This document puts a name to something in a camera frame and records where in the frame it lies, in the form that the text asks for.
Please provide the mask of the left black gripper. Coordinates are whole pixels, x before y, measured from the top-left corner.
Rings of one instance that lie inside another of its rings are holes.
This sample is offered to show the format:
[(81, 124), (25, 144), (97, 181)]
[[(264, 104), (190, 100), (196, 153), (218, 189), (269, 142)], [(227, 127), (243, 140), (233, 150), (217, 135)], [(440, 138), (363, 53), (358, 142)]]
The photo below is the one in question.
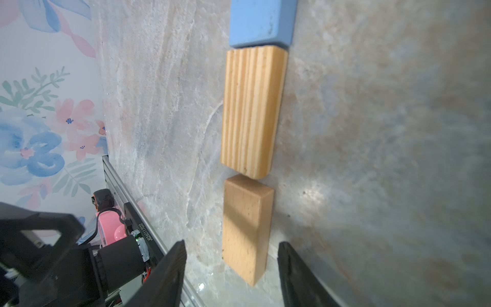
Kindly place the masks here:
[(47, 276), (42, 281), (1, 277), (1, 306), (105, 306), (97, 249), (82, 245), (69, 252), (83, 233), (71, 214), (2, 203), (1, 263), (23, 276)]

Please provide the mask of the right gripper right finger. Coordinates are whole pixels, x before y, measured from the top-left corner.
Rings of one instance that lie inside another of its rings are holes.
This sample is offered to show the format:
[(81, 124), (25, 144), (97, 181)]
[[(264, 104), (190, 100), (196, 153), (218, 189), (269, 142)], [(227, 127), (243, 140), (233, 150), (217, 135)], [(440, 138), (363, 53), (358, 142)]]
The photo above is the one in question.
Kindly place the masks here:
[(290, 243), (280, 242), (277, 263), (286, 307), (340, 307)]

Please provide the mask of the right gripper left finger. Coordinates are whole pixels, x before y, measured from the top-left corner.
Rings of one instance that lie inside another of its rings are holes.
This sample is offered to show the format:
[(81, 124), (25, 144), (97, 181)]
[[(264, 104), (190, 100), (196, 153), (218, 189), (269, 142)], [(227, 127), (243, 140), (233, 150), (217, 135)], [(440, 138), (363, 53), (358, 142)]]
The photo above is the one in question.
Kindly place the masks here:
[(173, 245), (125, 306), (180, 306), (186, 261), (185, 241), (181, 240)]

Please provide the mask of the tan block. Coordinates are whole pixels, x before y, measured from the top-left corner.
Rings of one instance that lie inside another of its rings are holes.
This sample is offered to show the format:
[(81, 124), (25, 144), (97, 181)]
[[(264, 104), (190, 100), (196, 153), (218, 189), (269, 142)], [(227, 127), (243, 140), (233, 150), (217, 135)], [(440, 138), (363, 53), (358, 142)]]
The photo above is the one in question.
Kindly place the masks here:
[(271, 171), (288, 56), (277, 46), (226, 53), (220, 161), (252, 179)]
[(267, 267), (274, 193), (245, 175), (225, 180), (222, 259), (252, 287)]

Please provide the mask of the light blue block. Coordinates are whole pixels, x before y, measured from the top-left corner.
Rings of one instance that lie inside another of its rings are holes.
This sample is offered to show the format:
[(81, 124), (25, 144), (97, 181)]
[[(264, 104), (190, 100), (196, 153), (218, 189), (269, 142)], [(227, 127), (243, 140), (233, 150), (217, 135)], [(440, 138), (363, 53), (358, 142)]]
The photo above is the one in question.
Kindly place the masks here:
[(278, 46), (293, 40), (297, 0), (232, 0), (229, 46)]

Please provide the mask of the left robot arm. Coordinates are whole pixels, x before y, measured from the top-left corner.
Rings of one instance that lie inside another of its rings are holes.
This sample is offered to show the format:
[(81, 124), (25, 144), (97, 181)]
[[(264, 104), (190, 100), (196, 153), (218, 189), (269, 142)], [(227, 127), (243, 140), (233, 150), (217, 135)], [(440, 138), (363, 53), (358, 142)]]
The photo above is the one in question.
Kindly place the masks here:
[(108, 295), (146, 269), (137, 241), (98, 249), (76, 242), (84, 226), (71, 214), (1, 204), (1, 304), (104, 306)]

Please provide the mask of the pink alarm clock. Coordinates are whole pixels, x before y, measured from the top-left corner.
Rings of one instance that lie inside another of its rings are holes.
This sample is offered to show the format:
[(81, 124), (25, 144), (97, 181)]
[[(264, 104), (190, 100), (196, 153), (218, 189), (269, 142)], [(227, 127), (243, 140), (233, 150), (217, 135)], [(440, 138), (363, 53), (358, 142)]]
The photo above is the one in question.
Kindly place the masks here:
[(122, 213), (114, 207), (106, 208), (97, 213), (97, 226), (103, 247), (124, 239), (127, 236)]

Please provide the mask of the orange black tape measure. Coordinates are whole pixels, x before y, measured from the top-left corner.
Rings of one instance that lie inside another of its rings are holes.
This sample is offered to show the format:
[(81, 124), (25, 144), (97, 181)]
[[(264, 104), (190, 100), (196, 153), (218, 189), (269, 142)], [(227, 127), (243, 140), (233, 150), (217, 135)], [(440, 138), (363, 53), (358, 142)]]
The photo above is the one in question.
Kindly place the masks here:
[(115, 199), (109, 189), (100, 189), (93, 193), (92, 203), (96, 211), (100, 212), (107, 208), (113, 208), (115, 206)]

